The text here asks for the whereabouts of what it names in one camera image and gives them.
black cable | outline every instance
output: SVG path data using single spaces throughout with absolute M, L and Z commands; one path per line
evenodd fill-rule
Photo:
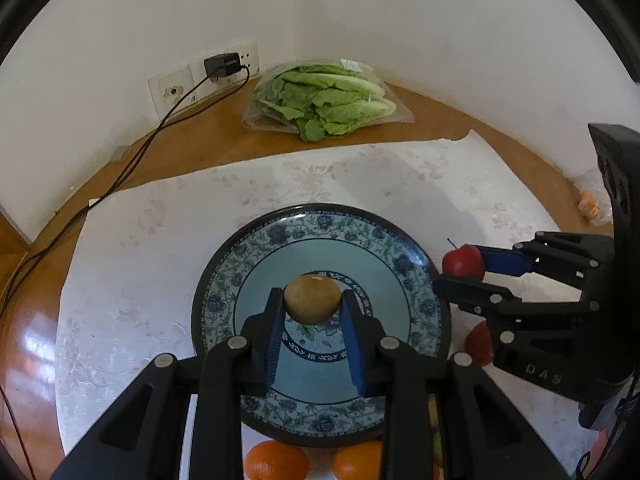
M 156 129 L 151 133 L 151 135 L 149 135 L 149 138 L 142 144 L 142 146 L 139 147 L 139 149 L 137 150 L 135 155 L 127 163 L 127 165 L 120 172 L 120 174 L 116 177 L 116 179 L 113 181 L 113 184 L 111 184 L 109 189 L 103 195 L 101 195 L 100 198 L 98 200 L 96 200 L 93 204 L 86 205 L 82 209 L 78 210 L 71 217 L 71 219 L 66 223 L 66 225 L 60 230 L 60 232 L 53 238 L 53 240 L 50 241 L 50 243 L 43 250 L 41 250 L 40 252 L 34 254 L 33 256 L 30 256 L 29 258 L 27 258 L 25 261 L 23 261 L 18 266 L 18 268 L 15 270 L 14 274 L 12 275 L 11 280 L 9 281 L 9 285 L 6 288 L 4 301 L 2 302 L 2 309 L 0 310 L 0 320 L 2 319 L 2 316 L 4 316 L 4 313 L 7 310 L 8 305 L 9 305 L 10 301 L 12 300 L 12 298 L 14 297 L 15 293 L 18 291 L 20 286 L 24 283 L 24 280 L 26 280 L 31 275 L 31 273 L 33 272 L 33 269 L 36 268 L 36 266 L 44 259 L 44 257 L 47 256 L 49 251 L 56 245 L 56 243 L 60 240 L 60 238 L 62 238 L 65 235 L 65 233 L 73 225 L 75 225 L 76 222 L 80 218 L 82 218 L 82 216 L 84 216 L 86 213 L 91 211 L 91 209 L 93 209 L 95 206 L 97 206 L 100 202 L 102 202 L 104 199 L 106 199 L 109 195 L 112 195 L 122 184 L 124 184 L 124 182 L 131 176 L 131 174 L 135 171 L 137 166 L 140 164 L 140 161 L 145 156 L 146 150 L 149 149 L 149 146 L 151 146 L 151 143 L 154 141 L 154 139 L 156 138 L 156 136 L 158 135 L 158 133 L 160 131 L 164 130 L 165 128 L 168 128 L 169 126 L 174 126 L 174 124 L 178 124 L 178 123 L 181 123 L 183 121 L 187 121 L 187 120 L 195 117 L 196 115 L 199 115 L 199 114 L 203 113 L 204 111 L 208 110 L 212 106 L 218 104 L 219 102 L 223 101 L 224 99 L 226 99 L 228 97 L 231 97 L 233 94 L 235 94 L 236 92 L 239 92 L 242 88 L 244 88 L 244 86 L 249 81 L 250 72 L 249 72 L 248 67 L 246 67 L 245 65 L 242 65 L 240 68 L 244 68 L 244 70 L 246 70 L 246 78 L 244 79 L 244 81 L 242 82 L 242 84 L 240 86 L 234 88 L 231 92 L 228 92 L 227 94 L 223 95 L 219 99 L 216 99 L 215 101 L 210 102 L 204 108 L 201 108 L 200 110 L 197 110 L 193 114 L 190 114 L 190 115 L 185 116 L 185 117 L 181 117 L 178 120 L 175 120 L 175 121 L 173 121 L 171 123 L 167 123 L 167 121 L 168 121 L 169 117 L 171 116 L 171 114 L 173 114 L 175 112 L 175 109 L 178 106 L 180 106 L 180 104 L 182 104 L 182 102 L 189 95 L 191 95 L 201 85 L 203 85 L 209 79 L 209 77 L 207 76 L 206 78 L 204 78 L 196 86 L 194 86 L 191 90 L 189 90 L 185 95 L 183 95 L 178 100 L 178 102 L 171 108 L 171 110 L 169 110 L 167 112 L 167 114 L 162 118 L 162 120 L 160 121 L 160 123 L 158 124 Z M 20 280 L 16 283 L 16 279 L 18 278 L 18 275 L 20 275 L 20 273 L 31 262 L 33 262 L 31 267 L 29 267 L 29 269 L 22 275 Z M 25 458 L 25 460 L 27 462 L 27 466 L 29 467 L 29 471 L 31 473 L 31 477 L 32 477 L 33 480 L 36 480 L 36 475 L 35 475 L 35 473 L 33 471 L 33 466 L 31 465 L 31 460 L 29 459 L 29 455 L 27 453 L 27 449 L 26 449 L 26 447 L 24 445 L 24 441 L 22 440 L 22 435 L 20 434 L 20 430 L 18 429 L 18 424 L 16 423 L 16 420 L 15 420 L 14 411 L 11 408 L 11 404 L 9 403 L 9 399 L 7 398 L 4 390 L 2 389 L 2 386 L 0 386 L 0 394 L 2 395 L 2 399 L 4 400 L 4 403 L 7 406 L 7 410 L 9 412 L 9 416 L 11 418 L 11 422 L 14 425 L 15 433 L 18 436 L 18 441 L 20 441 L 20 446 L 22 447 L 22 453 L 23 453 L 24 458 Z
M 623 414 L 626 411 L 626 407 L 629 405 L 630 402 L 634 400 L 634 398 L 637 399 L 638 395 L 640 395 L 640 394 L 634 394 L 636 390 L 636 386 L 638 386 L 638 380 L 640 380 L 640 364 L 636 365 L 633 379 L 631 379 L 631 386 L 629 386 L 629 391 L 626 393 L 625 400 L 623 401 L 622 405 L 616 409 L 616 414 L 617 414 L 616 421 L 613 425 L 613 428 L 611 429 L 611 433 L 607 438 L 607 442 L 604 445 L 604 449 L 602 450 L 602 453 L 600 454 L 598 461 L 596 462 L 595 466 L 593 466 L 593 469 L 591 470 L 592 472 L 596 470 L 596 468 L 600 465 L 600 462 L 604 460 L 607 453 L 609 452 L 609 449 L 611 448 L 613 441 L 615 440 L 616 435 L 620 430 L 620 425 L 622 424 L 622 421 L 625 419 Z M 584 455 L 580 457 L 580 460 L 578 460 L 578 465 L 575 467 L 576 480 L 584 480 L 583 473 L 584 473 L 584 470 L 589 465 L 590 459 L 591 459 L 591 453 L 589 451 L 587 451 Z

blue gripper pad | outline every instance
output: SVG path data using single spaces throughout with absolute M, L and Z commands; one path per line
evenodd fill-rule
M 519 254 L 509 251 L 491 251 L 480 248 L 484 270 L 507 276 L 522 276 L 531 272 L 531 265 Z
M 353 317 L 351 316 L 349 305 L 344 301 L 344 295 L 342 295 L 342 301 L 340 302 L 340 327 L 342 328 L 344 347 L 347 351 L 351 382 L 358 389 L 358 394 L 363 395 L 365 390 L 364 358 L 356 336 Z
M 273 319 L 273 330 L 269 338 L 269 343 L 264 353 L 264 384 L 271 388 L 276 379 L 278 368 L 278 358 L 280 357 L 280 345 L 282 343 L 282 333 L 284 332 L 284 302 L 281 300 L 276 306 L 276 313 Z

barcode label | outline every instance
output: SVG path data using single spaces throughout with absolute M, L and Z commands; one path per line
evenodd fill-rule
M 353 70 L 354 72 L 362 72 L 360 65 L 357 61 L 352 61 L 351 59 L 342 59 L 342 66 L 347 70 Z

plate rim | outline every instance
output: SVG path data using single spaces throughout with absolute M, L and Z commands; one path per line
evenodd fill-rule
M 250 231 L 255 228 L 260 227 L 268 222 L 277 221 L 281 218 L 286 218 L 288 216 L 292 216 L 295 213 L 301 212 L 317 212 L 317 211 L 327 211 L 327 212 L 337 212 L 337 213 L 345 213 L 345 214 L 353 214 L 356 216 L 360 216 L 369 221 L 375 222 L 380 225 L 380 227 L 385 228 L 389 232 L 393 233 L 395 236 L 400 238 L 404 243 L 412 246 L 417 252 L 424 254 L 430 265 L 428 266 L 427 273 L 431 280 L 435 280 L 440 273 L 438 269 L 435 267 L 433 263 L 433 259 L 427 254 L 427 252 L 416 242 L 413 238 L 411 238 L 404 230 L 399 228 L 397 225 L 393 224 L 389 220 L 382 218 L 381 216 L 372 213 L 370 211 L 366 211 L 364 209 L 360 209 L 350 205 L 336 204 L 336 203 L 322 203 L 322 202 L 312 202 L 306 204 L 299 205 L 291 205 L 286 206 L 275 211 L 271 211 L 264 215 L 258 216 L 254 220 L 251 220 L 249 223 L 245 224 L 241 228 L 237 229 L 226 241 L 220 245 L 218 250 L 213 254 L 210 258 L 209 263 L 207 263 L 206 267 L 202 271 L 200 275 L 200 279 L 198 280 L 198 285 L 196 287 L 196 291 L 193 297 L 193 303 L 191 305 L 191 343 L 193 344 L 193 348 L 196 352 L 196 355 L 204 355 L 206 354 L 206 348 L 204 343 L 201 341 L 202 338 L 196 337 L 202 332 L 202 324 L 200 312 L 198 315 L 195 315 L 196 308 L 201 308 L 204 302 L 204 295 L 206 288 L 209 284 L 209 279 L 204 280 L 204 277 L 210 275 L 211 271 L 215 269 L 215 267 L 220 263 L 220 260 L 228 253 L 228 250 L 239 240 L 244 238 Z M 440 334 L 440 345 L 438 347 L 438 351 L 436 353 L 435 358 L 439 360 L 446 360 L 449 354 L 449 346 L 451 343 L 451 313 L 449 309 L 449 305 L 443 301 L 441 298 L 438 298 L 438 303 L 440 304 L 440 312 L 442 313 L 442 332 Z M 355 433 L 349 433 L 344 435 L 333 435 L 333 436 L 308 436 L 308 435 L 300 435 L 295 433 L 290 433 L 289 431 L 283 430 L 276 426 L 269 424 L 263 420 L 258 419 L 257 417 L 251 415 L 241 408 L 241 420 L 250 428 L 259 433 L 274 438 L 277 441 L 283 442 L 284 444 L 291 444 L 293 446 L 302 446 L 302 447 L 341 447 L 341 446 L 351 446 L 353 444 L 359 444 L 366 440 L 373 440 L 379 437 L 384 430 L 384 422 L 377 424 L 376 426 L 372 426 L 367 430 L 357 431 Z

electrical socket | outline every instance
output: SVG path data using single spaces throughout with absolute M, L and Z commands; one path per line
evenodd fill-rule
M 221 48 L 214 52 L 209 52 L 205 56 L 201 56 L 194 61 L 191 61 L 191 73 L 193 79 L 200 82 L 206 76 L 207 73 L 204 70 L 204 60 L 208 57 L 215 56 L 217 54 L 225 54 L 227 52 L 237 52 L 240 55 L 240 63 L 246 65 L 249 69 L 250 77 L 258 75 L 260 73 L 260 59 L 258 58 L 258 46 L 255 43 L 238 43 L 232 46 Z M 207 81 L 198 88 L 198 99 L 203 99 L 213 93 L 219 92 L 222 89 L 230 85 L 244 81 L 246 78 L 246 71 L 242 69 L 237 74 L 233 74 L 230 77 L 220 77 L 217 80 Z
M 194 87 L 191 67 L 185 66 L 172 72 L 165 72 L 149 80 L 149 91 L 153 99 L 158 117 L 164 117 L 178 100 Z M 198 100 L 196 92 L 180 103 L 176 112 L 185 109 Z

